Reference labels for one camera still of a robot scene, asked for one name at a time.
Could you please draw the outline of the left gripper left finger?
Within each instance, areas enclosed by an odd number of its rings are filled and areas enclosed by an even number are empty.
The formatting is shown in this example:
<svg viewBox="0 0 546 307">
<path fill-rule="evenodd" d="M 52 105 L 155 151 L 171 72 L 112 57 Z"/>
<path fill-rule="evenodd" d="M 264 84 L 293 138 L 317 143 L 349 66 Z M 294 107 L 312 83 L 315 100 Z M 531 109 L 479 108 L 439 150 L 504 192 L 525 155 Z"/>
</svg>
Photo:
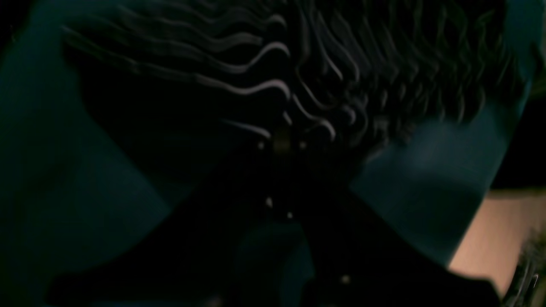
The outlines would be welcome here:
<svg viewBox="0 0 546 307">
<path fill-rule="evenodd" d="M 288 128 L 224 156 L 142 241 L 103 264 L 56 277 L 55 307 L 280 307 L 295 249 L 286 186 Z"/>
</svg>

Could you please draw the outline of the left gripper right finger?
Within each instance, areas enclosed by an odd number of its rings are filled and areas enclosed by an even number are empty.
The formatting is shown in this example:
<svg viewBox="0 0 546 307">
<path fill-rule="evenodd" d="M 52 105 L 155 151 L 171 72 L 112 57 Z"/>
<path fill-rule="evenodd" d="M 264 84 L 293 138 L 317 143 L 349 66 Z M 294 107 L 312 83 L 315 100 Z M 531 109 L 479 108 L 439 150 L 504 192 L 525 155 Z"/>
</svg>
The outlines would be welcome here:
<svg viewBox="0 0 546 307">
<path fill-rule="evenodd" d="M 306 145 L 293 151 L 295 217 L 315 274 L 302 307 L 500 307 L 492 283 L 464 278 L 402 239 L 350 188 L 319 167 Z"/>
</svg>

